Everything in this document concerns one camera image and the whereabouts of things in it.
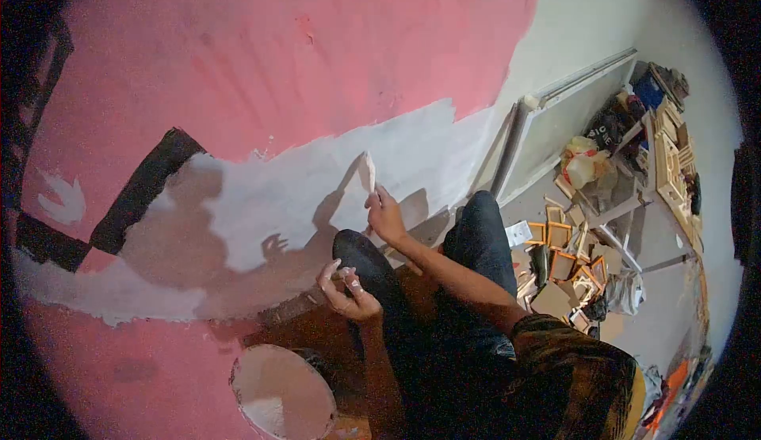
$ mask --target hand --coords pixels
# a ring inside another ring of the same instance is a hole
[[[396,248],[399,241],[407,236],[407,230],[402,221],[402,211],[399,204],[380,185],[375,186],[375,192],[370,194],[365,202],[367,223],[388,245]]]
[[[366,323],[371,321],[382,321],[383,308],[375,296],[367,293],[359,284],[359,277],[355,274],[356,268],[341,268],[338,272],[336,269],[341,264],[337,259],[330,264],[325,265],[323,270],[317,275],[317,283],[328,298],[328,303],[333,311],[342,314],[350,320],[357,323]],[[333,284],[333,275],[337,274],[346,284],[346,287],[352,292],[352,298],[348,298],[340,293],[336,285]]]

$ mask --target left hand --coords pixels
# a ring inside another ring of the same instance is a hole
[[[352,292],[354,298],[349,298],[337,290],[331,277],[336,273],[340,264],[340,259],[334,260],[325,265],[317,275],[317,283],[323,290],[323,293],[325,293],[330,307],[333,311],[359,324],[368,321],[381,321],[383,319],[381,303],[375,299],[375,296],[367,293],[359,284],[359,277],[355,274],[356,268],[342,268],[338,272],[338,275],[343,278],[343,282],[349,291]]]

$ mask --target jeans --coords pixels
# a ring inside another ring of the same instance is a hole
[[[510,245],[489,192],[471,197],[444,238],[444,255],[516,295]],[[427,435],[447,436],[474,394],[512,375],[507,336],[443,289],[435,294],[437,320],[430,326],[418,323],[388,260],[365,236],[340,231],[333,258],[341,259],[341,267],[356,267],[362,287],[383,306],[386,350],[408,423]]]

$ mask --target finger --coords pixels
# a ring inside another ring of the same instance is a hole
[[[336,289],[336,286],[329,280],[319,283],[319,287],[323,290],[325,298],[328,298],[328,302],[330,302],[334,308],[345,308],[351,302],[351,300],[348,299],[346,295],[339,292]]]
[[[359,284],[359,277],[356,274],[351,274],[343,279],[348,291],[352,292],[352,296],[358,304],[361,303],[362,297],[365,295],[365,290],[362,285]]]
[[[359,307],[356,301],[349,299],[348,296],[339,292],[333,283],[322,283],[320,288],[322,288],[325,298],[328,298],[330,308],[333,311],[348,318],[357,317]]]
[[[380,184],[375,184],[375,192],[377,193],[378,198],[380,199],[381,206],[385,206],[388,203],[396,202],[395,198],[393,198],[391,194],[388,193],[386,188],[381,186]]]
[[[329,264],[325,265],[321,272],[317,275],[317,282],[320,286],[322,286],[323,283],[329,282],[330,277],[336,272],[336,269],[338,268],[338,265],[341,264],[341,259],[336,258],[334,261],[330,262]]]
[[[380,206],[381,206],[381,199],[378,197],[377,192],[373,192],[369,196],[367,196],[367,200],[365,201],[366,209],[372,209],[374,207],[380,207]]]

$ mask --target black bag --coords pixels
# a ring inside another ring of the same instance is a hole
[[[592,321],[605,321],[608,313],[608,299],[605,298],[605,292],[602,292],[596,300],[587,304],[581,309]]]

